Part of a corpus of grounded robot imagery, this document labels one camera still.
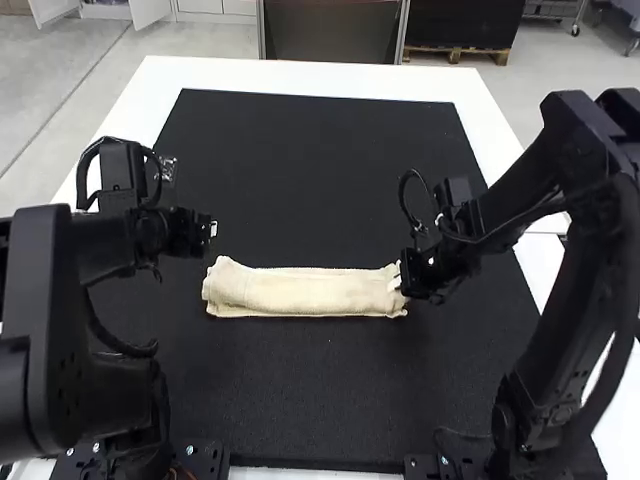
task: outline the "rolled towel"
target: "rolled towel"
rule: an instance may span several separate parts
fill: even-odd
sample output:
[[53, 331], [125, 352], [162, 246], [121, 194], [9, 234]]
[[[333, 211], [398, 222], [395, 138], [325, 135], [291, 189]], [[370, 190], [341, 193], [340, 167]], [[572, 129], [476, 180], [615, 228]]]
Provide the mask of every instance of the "rolled towel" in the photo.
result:
[[404, 316], [400, 262], [377, 270], [249, 268], [219, 256], [202, 299], [216, 317]]

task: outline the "cart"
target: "cart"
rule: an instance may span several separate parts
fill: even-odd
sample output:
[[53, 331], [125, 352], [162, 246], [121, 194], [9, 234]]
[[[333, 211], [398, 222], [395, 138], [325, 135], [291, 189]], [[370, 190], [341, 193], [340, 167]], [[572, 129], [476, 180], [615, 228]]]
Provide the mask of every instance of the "cart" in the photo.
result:
[[606, 8], [614, 7], [618, 12], [629, 19], [629, 30], [632, 39], [625, 47], [622, 55], [628, 57], [640, 46], [640, 0], [610, 0], [594, 2], [595, 16], [593, 26], [598, 27], [602, 23], [603, 12]]
[[580, 22], [587, 8], [588, 0], [527, 0], [523, 18], [562, 21], [572, 19], [571, 36], [580, 35]]

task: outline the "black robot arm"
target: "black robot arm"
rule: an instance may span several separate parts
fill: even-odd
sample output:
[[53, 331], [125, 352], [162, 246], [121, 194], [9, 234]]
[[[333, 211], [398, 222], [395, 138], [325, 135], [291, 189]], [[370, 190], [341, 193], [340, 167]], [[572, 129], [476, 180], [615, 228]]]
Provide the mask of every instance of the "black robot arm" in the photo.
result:
[[[403, 293], [439, 303], [480, 270], [484, 255], [510, 249], [535, 220], [571, 216], [537, 329], [496, 396], [487, 472], [500, 480], [553, 480], [563, 472], [615, 393], [640, 306], [640, 92], [609, 90], [595, 103], [583, 92], [557, 92], [541, 110], [538, 138], [485, 193], [473, 198], [462, 179], [434, 189], [434, 219], [424, 225], [436, 234], [425, 250], [402, 253]], [[418, 175], [403, 179], [401, 200], [407, 179]], [[407, 216], [414, 235], [424, 235], [427, 227]], [[581, 405], [613, 333], [602, 374]]]
[[[155, 195], [146, 199], [131, 181], [145, 172], [146, 154], [138, 144], [101, 144], [107, 154], [99, 149], [83, 155], [80, 170], [98, 152], [103, 177], [106, 170], [113, 179], [114, 168], [124, 168], [118, 188], [103, 178], [96, 195], [100, 213], [72, 214], [68, 205], [49, 205], [0, 221], [0, 464], [99, 441], [127, 478], [161, 479], [171, 452], [166, 384], [152, 358], [157, 344], [137, 347], [111, 335], [87, 288], [156, 270], [159, 255], [202, 257], [212, 222], [191, 210], [159, 207]], [[88, 331], [112, 351], [91, 352]]]

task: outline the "door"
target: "door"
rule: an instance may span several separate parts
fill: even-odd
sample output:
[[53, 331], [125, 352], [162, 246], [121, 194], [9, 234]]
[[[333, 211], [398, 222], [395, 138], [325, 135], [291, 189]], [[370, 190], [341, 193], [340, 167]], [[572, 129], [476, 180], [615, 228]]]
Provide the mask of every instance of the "door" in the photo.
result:
[[80, 0], [29, 0], [38, 28], [80, 7]]
[[133, 28], [141, 30], [171, 14], [171, 0], [129, 0]]

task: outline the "black cable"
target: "black cable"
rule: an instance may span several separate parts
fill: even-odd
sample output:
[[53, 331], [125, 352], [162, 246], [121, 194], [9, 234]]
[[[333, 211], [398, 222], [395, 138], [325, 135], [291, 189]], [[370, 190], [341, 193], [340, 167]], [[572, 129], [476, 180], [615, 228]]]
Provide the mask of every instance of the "black cable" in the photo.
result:
[[557, 478], [561, 475], [569, 459], [590, 438], [593, 429], [620, 386], [633, 349], [638, 321], [638, 305], [640, 304], [640, 292], [638, 291], [640, 256], [637, 255], [638, 240], [640, 239], [640, 220], [638, 219], [640, 202], [637, 187], [630, 177], [618, 175], [613, 179], [613, 182], [619, 193], [622, 222], [626, 227], [629, 227], [629, 231], [625, 233], [626, 237], [621, 240], [617, 250], [617, 255], [625, 262], [624, 266], [619, 266], [619, 268], [627, 275], [619, 279], [624, 290], [621, 295], [622, 301], [616, 304], [615, 337], [591, 395], [563, 429], [562, 443], [554, 451], [553, 456], [543, 469], [538, 472], [536, 478], [539, 480]]
[[89, 313], [89, 330], [91, 330], [100, 342], [115, 352], [131, 358], [151, 358], [158, 353], [158, 341], [155, 338], [150, 340], [147, 345], [138, 346], [120, 340], [112, 334], [107, 330], [102, 322], [100, 322], [100, 319], [93, 308], [93, 303], [91, 302], [91, 297], [89, 296], [89, 290], [87, 288], [84, 289], [84, 297]]
[[477, 434], [477, 433], [467, 433], [467, 432], [461, 432], [459, 430], [454, 430], [453, 428], [450, 427], [446, 427], [444, 425], [440, 425], [439, 427], [436, 427], [433, 429], [433, 432], [439, 432], [439, 433], [450, 433], [451, 435], [455, 435], [457, 437], [462, 438], [463, 440], [469, 440], [471, 442], [475, 442], [478, 440], [487, 440], [492, 438], [491, 434], [485, 433], [485, 434]]
[[464, 235], [460, 235], [453, 230], [451, 230], [447, 224], [444, 217], [440, 219], [438, 224], [438, 228], [442, 232], [445, 237], [448, 237], [452, 240], [456, 240], [460, 243], [466, 243], [468, 245], [481, 245], [482, 243], [488, 241], [494, 235], [497, 235], [503, 230], [509, 229], [516, 225], [530, 225], [531, 223], [539, 220], [542, 217], [546, 217], [547, 215], [552, 215], [558, 212], [564, 212], [567, 209], [568, 202], [565, 199], [562, 200], [550, 200], [542, 205], [536, 205], [535, 207], [530, 208], [522, 213], [519, 213], [515, 217], [511, 217], [509, 220], [505, 221], [501, 225], [497, 226], [490, 232], [486, 233], [484, 236], [480, 238], [472, 238]]
[[[107, 460], [107, 468], [104, 472], [105, 480], [111, 480], [113, 477], [111, 475], [112, 469], [110, 468], [110, 460]], [[80, 473], [78, 474], [78, 480], [86, 480], [88, 477], [92, 477], [93, 475], [89, 474], [90, 470], [96, 471], [100, 467], [100, 463], [95, 459], [90, 459], [83, 467], [80, 469]]]
[[402, 175], [402, 177], [400, 177], [400, 182], [398, 183], [398, 201], [400, 202], [400, 208], [402, 209], [402, 213], [404, 214], [405, 217], [407, 217], [407, 221], [409, 222], [409, 225], [411, 225], [411, 228], [413, 229], [413, 231], [416, 233], [426, 234], [428, 227], [424, 223], [422, 223], [422, 220], [420, 220], [415, 215], [413, 215], [409, 211], [409, 207], [407, 206], [405, 191], [407, 188], [407, 183], [412, 178], [417, 179], [422, 184], [422, 187], [424, 188], [424, 191], [427, 194], [427, 198], [429, 199], [430, 207], [433, 209], [433, 211], [436, 211], [433, 195], [431, 195], [431, 192], [429, 191], [427, 182], [425, 182], [422, 175], [420, 175], [420, 172], [418, 172], [418, 170], [416, 170], [415, 168], [407, 170]]
[[484, 236], [480, 238], [467, 237], [464, 235], [460, 235], [449, 228], [446, 224], [446, 218], [442, 217], [438, 223], [438, 228], [441, 233], [452, 240], [456, 240], [460, 243], [465, 243], [468, 245], [481, 245], [482, 243], [489, 241], [491, 237], [497, 235], [503, 230], [510, 228], [517, 228], [517, 226], [528, 226], [531, 225], [536, 220], [541, 219], [542, 217], [546, 217], [547, 215], [553, 215], [554, 213], [564, 212], [569, 206], [583, 199], [585, 196], [593, 195], [600, 188], [605, 186], [608, 183], [608, 180], [604, 180], [602, 182], [598, 182], [590, 187], [575, 191], [565, 197], [558, 198], [555, 200], [548, 200], [545, 203], [534, 205], [529, 210], [525, 210], [524, 212], [519, 213], [518, 215], [511, 217], [509, 220], [506, 220], [504, 223], [498, 225], [490, 232], [486, 233]]
[[12, 470], [13, 463], [2, 465], [2, 467], [0, 467], [0, 480], [7, 480], [7, 478], [9, 478], [9, 475], [11, 475]]
[[[79, 210], [89, 210], [93, 202], [96, 201], [98, 197], [98, 191], [93, 192], [91, 195], [87, 197], [87, 175], [89, 173], [89, 167], [93, 159], [98, 155], [100, 151], [100, 147], [103, 144], [109, 143], [136, 143], [130, 140], [124, 140], [122, 138], [117, 137], [100, 137], [91, 145], [89, 145], [85, 150], [80, 154], [80, 160], [78, 161], [78, 167], [76, 168], [76, 191], [77, 191], [77, 200], [76, 200], [76, 208]], [[160, 197], [162, 195], [162, 164], [160, 163], [160, 159], [158, 155], [148, 147], [144, 145], [140, 145], [141, 151], [143, 155], [147, 158], [147, 160], [151, 160], [157, 170], [158, 181], [156, 182], [156, 187], [153, 192], [153, 195], [149, 200], [144, 202], [141, 207], [143, 208], [151, 208], [158, 204], [160, 201]]]
[[153, 192], [153, 195], [149, 200], [140, 205], [143, 208], [151, 208], [155, 207], [158, 204], [158, 202], [160, 201], [160, 197], [162, 196], [162, 164], [160, 163], [160, 158], [158, 158], [156, 152], [143, 145], [141, 145], [141, 148], [142, 153], [145, 157], [147, 157], [147, 160], [151, 160], [153, 162], [158, 174], [158, 181], [156, 182], [156, 188]]

